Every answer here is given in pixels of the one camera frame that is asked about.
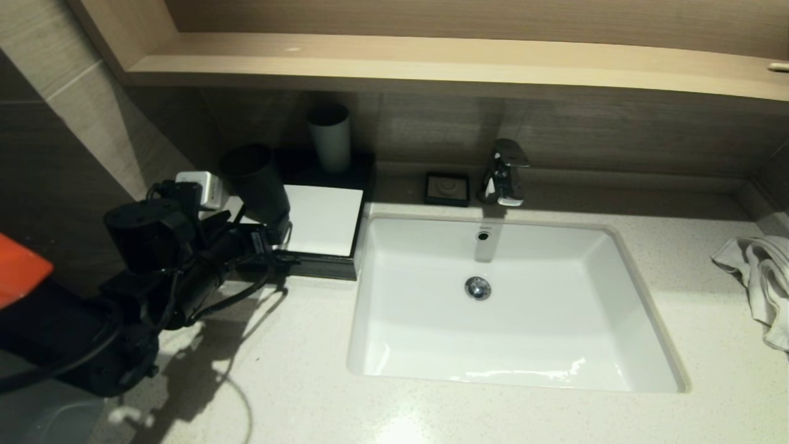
countertop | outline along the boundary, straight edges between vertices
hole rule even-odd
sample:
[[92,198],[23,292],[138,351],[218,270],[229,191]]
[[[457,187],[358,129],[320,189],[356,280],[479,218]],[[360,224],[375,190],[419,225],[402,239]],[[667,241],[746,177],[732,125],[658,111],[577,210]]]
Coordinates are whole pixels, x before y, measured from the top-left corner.
[[[479,220],[378,190],[371,217]],[[766,346],[745,289],[710,255],[761,235],[715,194],[537,186],[506,220],[617,232],[682,369],[685,393],[465,384],[351,374],[357,283],[289,277],[162,336],[162,373],[108,401],[91,443],[785,443],[787,357]],[[229,283],[227,292],[233,292]]]

sink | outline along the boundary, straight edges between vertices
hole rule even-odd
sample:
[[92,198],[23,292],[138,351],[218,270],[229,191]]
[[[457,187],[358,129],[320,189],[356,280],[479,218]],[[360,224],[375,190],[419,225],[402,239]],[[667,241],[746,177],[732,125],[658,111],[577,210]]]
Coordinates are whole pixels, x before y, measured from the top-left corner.
[[[681,392],[646,293],[599,228],[370,221],[355,374]],[[489,285],[489,295],[474,283]]]

wall tile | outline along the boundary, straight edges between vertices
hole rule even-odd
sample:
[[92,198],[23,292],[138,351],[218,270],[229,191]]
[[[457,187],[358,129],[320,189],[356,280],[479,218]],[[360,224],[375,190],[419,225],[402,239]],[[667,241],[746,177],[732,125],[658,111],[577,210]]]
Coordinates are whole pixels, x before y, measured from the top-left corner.
[[[380,148],[380,123],[382,122],[384,94],[376,92],[310,92],[308,107],[315,107],[326,103],[341,103],[350,112],[351,146],[355,151],[379,152]],[[307,109],[298,115],[299,126],[294,129],[307,135],[305,120]]]
[[0,50],[0,85],[2,85],[0,103],[43,102],[39,93],[28,83],[3,50]]
[[64,0],[4,0],[0,45],[45,99],[99,61]]
[[386,94],[374,150],[381,160],[481,164],[505,111],[503,99]]
[[134,105],[198,170],[216,172],[225,143],[198,88],[124,88]]
[[131,201],[45,103],[0,104],[0,231],[84,295],[123,269],[102,219]]
[[303,120],[310,99],[305,92],[238,88],[204,88],[202,92],[229,146],[309,142]]
[[756,180],[789,216],[789,139],[756,174]]
[[541,167],[747,176],[789,137],[789,104],[722,96],[581,90],[519,105],[515,140]]
[[194,168],[103,64],[57,94],[50,105],[135,199],[154,182]]

white towel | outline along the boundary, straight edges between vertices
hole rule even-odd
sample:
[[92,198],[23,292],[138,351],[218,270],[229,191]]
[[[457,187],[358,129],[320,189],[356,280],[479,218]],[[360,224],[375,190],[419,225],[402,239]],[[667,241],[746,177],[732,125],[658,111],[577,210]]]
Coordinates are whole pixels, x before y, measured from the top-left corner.
[[731,239],[712,261],[748,289],[751,316],[769,327],[765,343],[789,352],[789,239]]

faucet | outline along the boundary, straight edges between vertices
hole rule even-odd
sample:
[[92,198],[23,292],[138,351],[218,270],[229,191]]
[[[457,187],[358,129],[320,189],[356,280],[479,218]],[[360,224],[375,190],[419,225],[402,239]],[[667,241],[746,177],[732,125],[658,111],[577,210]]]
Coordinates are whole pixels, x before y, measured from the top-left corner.
[[516,141],[497,139],[477,197],[483,204],[519,206],[523,203],[523,189],[518,168],[528,166],[529,159]]

